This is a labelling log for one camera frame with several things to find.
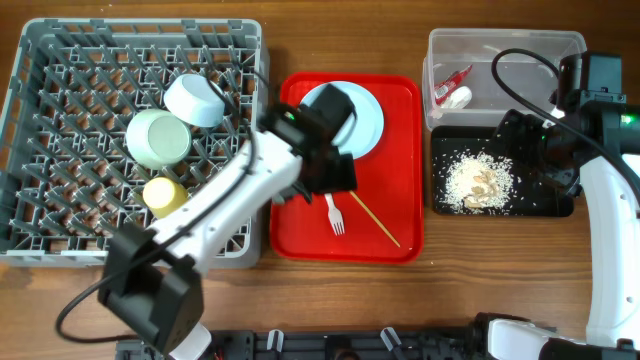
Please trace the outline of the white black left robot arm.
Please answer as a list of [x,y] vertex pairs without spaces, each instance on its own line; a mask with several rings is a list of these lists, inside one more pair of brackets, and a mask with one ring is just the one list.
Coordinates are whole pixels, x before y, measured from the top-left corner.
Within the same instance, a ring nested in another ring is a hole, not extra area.
[[222,171],[169,216],[114,234],[98,300],[147,345],[198,359],[212,335],[201,323],[202,279],[224,243],[300,177],[304,159],[279,135],[255,132]]

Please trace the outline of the white plastic fork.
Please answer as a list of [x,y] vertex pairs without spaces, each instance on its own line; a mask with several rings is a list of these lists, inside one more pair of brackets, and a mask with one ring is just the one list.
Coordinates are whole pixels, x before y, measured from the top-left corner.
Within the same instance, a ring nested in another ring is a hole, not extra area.
[[328,206],[328,219],[336,236],[345,234],[344,220],[341,211],[336,207],[333,196],[330,193],[324,195]]

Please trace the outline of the small light blue bowl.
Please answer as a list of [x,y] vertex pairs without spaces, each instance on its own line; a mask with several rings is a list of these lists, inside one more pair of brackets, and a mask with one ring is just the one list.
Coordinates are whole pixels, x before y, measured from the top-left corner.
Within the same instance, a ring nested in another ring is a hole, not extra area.
[[204,76],[178,76],[163,96],[169,112],[189,125],[218,127],[224,119],[225,104],[214,89],[218,87]]

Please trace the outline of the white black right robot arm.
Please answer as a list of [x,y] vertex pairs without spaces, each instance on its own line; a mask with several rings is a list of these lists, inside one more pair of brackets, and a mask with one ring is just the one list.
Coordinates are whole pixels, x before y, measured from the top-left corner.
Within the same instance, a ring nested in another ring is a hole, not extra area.
[[583,341],[528,320],[480,314],[472,351],[491,359],[638,358],[638,107],[590,101],[562,118],[510,110],[491,142],[547,180],[573,169],[589,211],[591,307]]

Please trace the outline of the large light blue plate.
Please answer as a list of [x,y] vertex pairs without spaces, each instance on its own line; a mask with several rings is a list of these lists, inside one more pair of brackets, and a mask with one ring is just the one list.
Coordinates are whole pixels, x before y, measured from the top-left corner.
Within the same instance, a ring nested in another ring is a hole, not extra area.
[[353,82],[332,81],[316,86],[301,100],[313,108],[325,88],[331,85],[349,97],[355,113],[351,113],[334,136],[332,144],[341,154],[361,158],[372,151],[384,131],[384,114],[378,100],[364,87]]

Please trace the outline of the rice and food scraps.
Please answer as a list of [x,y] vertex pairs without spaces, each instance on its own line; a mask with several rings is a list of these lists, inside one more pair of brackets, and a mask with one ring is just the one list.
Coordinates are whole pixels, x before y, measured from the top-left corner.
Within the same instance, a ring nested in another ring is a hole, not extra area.
[[454,213],[480,214],[504,210],[515,194],[514,163],[504,156],[456,152],[444,158],[443,180],[436,200]]

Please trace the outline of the white paper napkin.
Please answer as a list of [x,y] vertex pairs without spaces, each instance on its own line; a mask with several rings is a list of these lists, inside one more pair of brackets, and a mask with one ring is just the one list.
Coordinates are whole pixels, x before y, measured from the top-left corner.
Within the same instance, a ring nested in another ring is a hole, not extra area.
[[440,105],[443,109],[463,109],[472,100],[473,94],[469,87],[456,88]]

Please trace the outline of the wooden chopstick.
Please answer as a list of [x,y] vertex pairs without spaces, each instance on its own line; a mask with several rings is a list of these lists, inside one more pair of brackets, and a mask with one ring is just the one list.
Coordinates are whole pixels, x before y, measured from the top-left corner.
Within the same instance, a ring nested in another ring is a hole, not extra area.
[[349,194],[358,203],[358,205],[367,213],[367,215],[375,222],[375,224],[381,229],[381,231],[393,242],[393,244],[396,247],[401,248],[400,243],[394,237],[394,235],[379,220],[379,218],[374,214],[374,212],[371,211],[369,207],[360,199],[360,197],[354,191],[349,191]]

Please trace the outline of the green saucer bowl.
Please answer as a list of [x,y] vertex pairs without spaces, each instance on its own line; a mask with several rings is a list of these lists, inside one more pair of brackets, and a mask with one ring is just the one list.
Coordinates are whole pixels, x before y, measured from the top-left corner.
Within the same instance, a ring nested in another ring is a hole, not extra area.
[[191,148],[191,130],[172,113],[147,109],[129,122],[125,141],[128,152],[140,165],[161,170],[183,160]]

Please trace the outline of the red snack wrapper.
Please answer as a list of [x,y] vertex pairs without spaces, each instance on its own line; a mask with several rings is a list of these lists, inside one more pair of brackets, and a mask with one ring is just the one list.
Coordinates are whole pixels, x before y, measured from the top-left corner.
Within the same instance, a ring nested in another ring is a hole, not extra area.
[[434,87],[434,98],[437,105],[441,105],[460,86],[461,82],[471,72],[473,66],[469,65],[463,70],[453,72],[446,80]]

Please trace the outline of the yellow plastic cup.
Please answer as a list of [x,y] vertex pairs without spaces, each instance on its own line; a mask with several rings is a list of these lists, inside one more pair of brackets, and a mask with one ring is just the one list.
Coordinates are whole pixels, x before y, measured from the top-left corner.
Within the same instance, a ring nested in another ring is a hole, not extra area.
[[142,197],[154,217],[162,219],[188,201],[188,192],[169,178],[157,177],[145,184]]

